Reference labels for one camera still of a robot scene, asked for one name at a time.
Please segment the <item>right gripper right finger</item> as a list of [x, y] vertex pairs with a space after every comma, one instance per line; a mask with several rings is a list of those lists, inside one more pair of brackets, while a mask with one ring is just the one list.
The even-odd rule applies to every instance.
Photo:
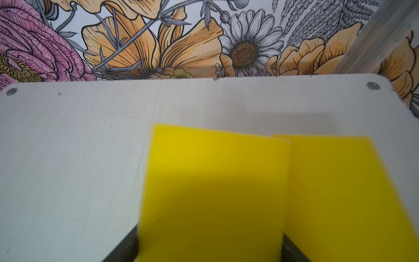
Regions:
[[281, 262], [311, 262], [311, 261], [291, 241], [291, 239], [288, 236], [284, 235], [282, 251], [281, 251]]

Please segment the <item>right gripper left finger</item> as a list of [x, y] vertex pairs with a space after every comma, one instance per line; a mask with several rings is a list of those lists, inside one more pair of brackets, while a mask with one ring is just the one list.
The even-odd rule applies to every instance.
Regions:
[[139, 252], [137, 226], [103, 259], [103, 262], [134, 262]]

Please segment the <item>yellow sponge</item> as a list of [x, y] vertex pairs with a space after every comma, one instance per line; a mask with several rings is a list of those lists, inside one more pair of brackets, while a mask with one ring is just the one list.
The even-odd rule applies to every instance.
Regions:
[[279, 262], [291, 142], [153, 126], [139, 262]]
[[288, 135], [285, 234], [312, 262], [416, 262], [419, 238], [370, 138]]

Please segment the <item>white two-tier shelf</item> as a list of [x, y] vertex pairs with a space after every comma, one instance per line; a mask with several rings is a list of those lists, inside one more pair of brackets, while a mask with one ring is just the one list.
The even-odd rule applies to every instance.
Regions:
[[419, 122], [375, 74], [16, 83], [1, 261], [419, 259]]

